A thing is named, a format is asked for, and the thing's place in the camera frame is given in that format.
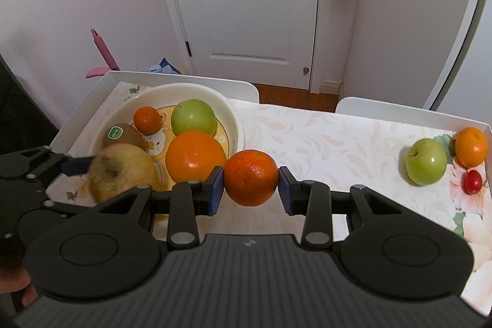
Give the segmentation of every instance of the pink object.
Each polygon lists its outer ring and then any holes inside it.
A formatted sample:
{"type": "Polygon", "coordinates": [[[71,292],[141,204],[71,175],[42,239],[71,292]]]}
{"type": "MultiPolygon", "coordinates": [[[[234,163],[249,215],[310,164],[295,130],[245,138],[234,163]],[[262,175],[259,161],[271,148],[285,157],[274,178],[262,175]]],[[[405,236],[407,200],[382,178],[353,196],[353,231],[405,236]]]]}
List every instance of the pink object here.
{"type": "Polygon", "coordinates": [[[93,77],[100,77],[104,76],[105,73],[110,71],[109,67],[96,67],[95,69],[90,70],[86,75],[85,78],[93,78],[93,77]]]}
{"type": "Polygon", "coordinates": [[[106,64],[109,66],[111,70],[120,70],[118,65],[116,64],[116,61],[109,51],[108,47],[104,43],[104,40],[102,37],[96,32],[96,30],[91,29],[90,32],[92,32],[93,38],[94,38],[94,43],[99,49],[99,52],[101,53],[102,58],[105,60],[106,64]]]}
{"type": "Polygon", "coordinates": [[[116,64],[115,58],[113,57],[108,47],[104,43],[102,37],[94,29],[91,29],[90,32],[93,35],[94,43],[99,49],[99,53],[101,54],[102,58],[104,59],[104,61],[109,67],[96,67],[95,69],[90,70],[85,75],[85,78],[104,76],[104,74],[107,73],[110,69],[120,71],[120,68],[116,64]]]}

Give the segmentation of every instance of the bruised apple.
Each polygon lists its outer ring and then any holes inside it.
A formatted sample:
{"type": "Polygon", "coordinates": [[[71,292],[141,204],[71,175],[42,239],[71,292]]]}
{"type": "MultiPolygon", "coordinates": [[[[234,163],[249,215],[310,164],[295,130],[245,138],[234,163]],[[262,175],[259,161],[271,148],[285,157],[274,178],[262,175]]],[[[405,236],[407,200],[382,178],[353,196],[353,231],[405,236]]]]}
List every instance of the bruised apple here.
{"type": "Polygon", "coordinates": [[[88,184],[96,203],[103,203],[135,185],[157,184],[151,157],[138,146],[114,144],[105,147],[89,166],[88,184]]]}

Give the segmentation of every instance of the wooden floor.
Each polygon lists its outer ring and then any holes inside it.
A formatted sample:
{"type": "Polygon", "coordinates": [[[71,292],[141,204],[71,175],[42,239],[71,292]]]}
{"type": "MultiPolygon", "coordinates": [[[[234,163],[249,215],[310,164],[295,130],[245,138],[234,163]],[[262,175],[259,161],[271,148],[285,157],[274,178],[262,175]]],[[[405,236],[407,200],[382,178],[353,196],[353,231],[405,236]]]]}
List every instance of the wooden floor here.
{"type": "Polygon", "coordinates": [[[312,94],[305,89],[285,88],[254,84],[260,93],[260,103],[287,106],[289,108],[334,112],[338,103],[337,95],[312,94]]]}

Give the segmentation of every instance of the orange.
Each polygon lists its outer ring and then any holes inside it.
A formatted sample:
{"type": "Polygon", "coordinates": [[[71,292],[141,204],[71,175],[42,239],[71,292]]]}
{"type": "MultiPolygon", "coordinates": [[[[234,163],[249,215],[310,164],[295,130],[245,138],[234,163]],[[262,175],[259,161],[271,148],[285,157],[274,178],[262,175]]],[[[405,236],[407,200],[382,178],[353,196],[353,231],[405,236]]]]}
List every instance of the orange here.
{"type": "Polygon", "coordinates": [[[259,150],[243,150],[224,166],[224,186],[229,197],[241,206],[259,206],[275,192],[279,170],[274,159],[259,150]]]}
{"type": "Polygon", "coordinates": [[[215,166],[223,166],[226,157],[222,146],[201,131],[178,135],[166,153],[166,168],[175,183],[196,179],[205,181],[215,166]]]}
{"type": "Polygon", "coordinates": [[[481,164],[487,155],[487,148],[484,133],[473,127],[461,131],[454,143],[456,157],[466,168],[473,168],[481,164]]]}
{"type": "Polygon", "coordinates": [[[139,108],[133,115],[135,128],[144,135],[151,135],[159,131],[162,126],[161,115],[151,106],[139,108]]]}

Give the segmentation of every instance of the fruit bowl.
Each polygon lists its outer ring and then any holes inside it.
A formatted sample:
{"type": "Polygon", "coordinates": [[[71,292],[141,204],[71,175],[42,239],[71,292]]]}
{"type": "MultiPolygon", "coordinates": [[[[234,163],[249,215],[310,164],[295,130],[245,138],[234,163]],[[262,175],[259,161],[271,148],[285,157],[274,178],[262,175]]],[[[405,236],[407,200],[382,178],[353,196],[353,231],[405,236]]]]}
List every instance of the fruit bowl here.
{"type": "Polygon", "coordinates": [[[105,132],[118,123],[133,124],[133,115],[143,106],[152,106],[161,113],[163,130],[151,136],[143,136],[148,146],[148,153],[161,175],[161,183],[169,188],[174,183],[165,168],[164,159],[169,144],[174,139],[171,130],[171,114],[174,106],[188,99],[200,99],[206,102],[218,120],[215,138],[221,143],[227,158],[243,150],[243,125],[236,108],[221,93],[203,85],[191,83],[174,83],[149,88],[134,99],[128,100],[117,108],[99,128],[89,148],[90,154],[97,154],[102,149],[105,132]]]}

